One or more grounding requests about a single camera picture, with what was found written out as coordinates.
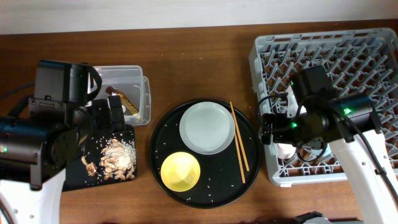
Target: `chopstick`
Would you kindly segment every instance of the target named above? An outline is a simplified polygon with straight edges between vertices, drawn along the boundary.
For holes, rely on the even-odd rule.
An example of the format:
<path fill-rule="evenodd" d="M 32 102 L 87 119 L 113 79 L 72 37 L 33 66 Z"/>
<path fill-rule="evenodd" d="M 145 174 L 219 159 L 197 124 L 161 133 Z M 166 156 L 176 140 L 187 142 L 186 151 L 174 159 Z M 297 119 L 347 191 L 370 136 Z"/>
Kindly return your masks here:
<path fill-rule="evenodd" d="M 238 134 L 238 139 L 239 139 L 239 144 L 241 145 L 244 165 L 246 166 L 246 170 L 249 171 L 250 170 L 249 169 L 249 164 L 248 164 L 248 160 L 246 159 L 246 153 L 244 152 L 244 147 L 243 147 L 243 142 L 242 142 L 242 138 L 241 138 L 241 133 L 239 132 L 238 122 L 236 121 L 236 117 L 235 117 L 234 106 L 232 105 L 232 101 L 230 101 L 229 103 L 231 105 L 232 117 L 234 118 L 235 127 L 236 127 L 236 133 Z"/>
<path fill-rule="evenodd" d="M 239 168 L 241 169 L 242 182 L 245 184 L 246 180 L 244 179 L 243 166 L 242 166 L 242 160 L 241 160 L 241 153 L 239 152 L 238 138 L 236 137 L 236 132 L 235 132 L 235 145 L 236 145 L 236 152 L 238 153 Z"/>

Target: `black tray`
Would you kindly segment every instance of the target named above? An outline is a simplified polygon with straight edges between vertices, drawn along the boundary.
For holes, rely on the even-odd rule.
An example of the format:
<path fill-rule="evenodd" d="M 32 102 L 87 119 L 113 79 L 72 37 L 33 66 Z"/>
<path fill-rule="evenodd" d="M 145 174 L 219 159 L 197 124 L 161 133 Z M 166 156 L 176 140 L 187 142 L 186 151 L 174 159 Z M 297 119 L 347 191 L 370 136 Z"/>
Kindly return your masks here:
<path fill-rule="evenodd" d="M 190 101 L 170 111 L 159 122 L 150 140 L 150 164 L 156 181 L 170 197 L 195 208 L 215 208 L 235 201 L 250 188 L 259 171 L 261 150 L 257 133 L 247 117 L 236 108 L 235 115 L 250 168 L 250 171 L 246 172 L 242 159 L 245 184 L 241 180 L 234 140 L 224 151 L 214 155 L 202 155 L 190 150 L 180 137 L 179 124 L 184 112 L 202 101 L 218 103 L 231 111 L 229 104 L 216 100 Z M 198 183 L 186 192 L 174 192 L 168 189 L 160 177 L 163 161 L 175 152 L 190 153 L 200 165 Z"/>
<path fill-rule="evenodd" d="M 81 156 L 79 156 L 75 160 L 69 162 L 67 165 L 67 176 L 63 184 L 63 189 L 62 189 L 63 192 L 69 190 L 85 189 L 88 187 L 123 183 L 137 179 L 137 162 L 136 162 L 136 164 L 134 165 L 135 171 L 133 172 L 136 178 L 128 180 L 121 180 L 121 179 L 115 180 L 114 178 L 109 178 L 108 180 L 104 180 L 104 173 L 103 173 L 104 168 L 100 167 L 101 157 L 103 157 L 103 155 L 101 154 L 101 150 L 105 147 L 106 141 L 111 138 L 116 138 L 119 141 L 123 139 L 126 142 L 129 141 L 135 142 L 134 128 L 130 125 L 126 125 L 126 131 L 121 131 L 113 134 L 98 133 L 96 134 L 96 136 L 89 138 L 85 143 L 84 155 L 86 156 L 86 160 L 88 163 L 94 162 L 96 164 L 96 166 L 98 167 L 98 173 L 101 175 L 101 177 L 98 176 L 98 174 L 96 174 L 94 177 L 89 176 L 86 171 L 86 166 L 83 165 L 81 161 Z"/>

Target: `yellow cup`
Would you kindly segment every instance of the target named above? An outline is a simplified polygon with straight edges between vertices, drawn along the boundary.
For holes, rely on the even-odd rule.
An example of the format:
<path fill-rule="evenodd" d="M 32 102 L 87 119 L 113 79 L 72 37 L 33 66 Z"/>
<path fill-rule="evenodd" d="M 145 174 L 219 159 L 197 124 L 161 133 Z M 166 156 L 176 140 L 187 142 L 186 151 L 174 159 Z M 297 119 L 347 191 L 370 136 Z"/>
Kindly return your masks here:
<path fill-rule="evenodd" d="M 170 190 L 184 192 L 199 180 L 199 162 L 189 153 L 176 152 L 169 155 L 160 168 L 163 183 Z"/>

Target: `white wall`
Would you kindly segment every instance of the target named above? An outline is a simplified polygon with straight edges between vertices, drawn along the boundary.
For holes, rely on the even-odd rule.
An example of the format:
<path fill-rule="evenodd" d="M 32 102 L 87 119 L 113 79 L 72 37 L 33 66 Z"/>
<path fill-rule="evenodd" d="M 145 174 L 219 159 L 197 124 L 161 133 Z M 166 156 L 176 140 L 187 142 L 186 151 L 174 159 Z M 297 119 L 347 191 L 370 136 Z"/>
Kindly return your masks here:
<path fill-rule="evenodd" d="M 0 34 L 398 18 L 398 0 L 0 0 Z"/>

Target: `brown table surface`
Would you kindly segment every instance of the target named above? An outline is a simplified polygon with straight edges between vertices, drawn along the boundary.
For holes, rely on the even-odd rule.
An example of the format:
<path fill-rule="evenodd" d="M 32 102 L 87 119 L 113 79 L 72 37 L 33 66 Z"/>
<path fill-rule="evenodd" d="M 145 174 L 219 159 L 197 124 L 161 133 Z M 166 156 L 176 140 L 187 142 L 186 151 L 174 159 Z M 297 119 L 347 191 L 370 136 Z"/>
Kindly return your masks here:
<path fill-rule="evenodd" d="M 92 65 L 140 65 L 152 95 L 151 121 L 136 127 L 139 176 L 135 181 L 63 193 L 61 223 L 239 223 L 274 221 L 318 211 L 331 219 L 361 218 L 347 181 L 276 187 L 264 158 L 252 187 L 216 209 L 182 205 L 157 185 L 149 141 L 166 112 L 195 98 L 232 100 L 254 123 L 256 96 L 248 56 L 260 35 L 391 27 L 398 20 L 314 22 L 188 29 L 118 30 L 0 36 L 0 92 L 33 82 L 40 59 Z M 4 116 L 33 88 L 0 101 Z"/>

